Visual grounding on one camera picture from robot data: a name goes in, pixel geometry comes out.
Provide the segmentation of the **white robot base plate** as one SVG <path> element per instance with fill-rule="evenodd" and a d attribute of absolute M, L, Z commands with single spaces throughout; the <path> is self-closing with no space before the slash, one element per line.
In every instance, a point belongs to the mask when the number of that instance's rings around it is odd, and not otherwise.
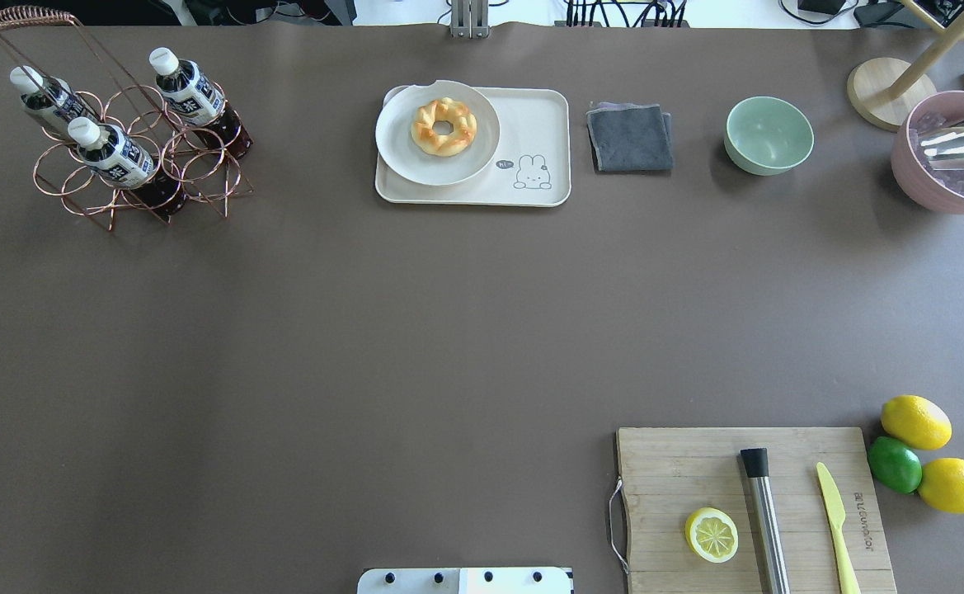
<path fill-rule="evenodd" d="M 372 568 L 357 593 L 572 593 L 570 568 L 466 567 Z"/>

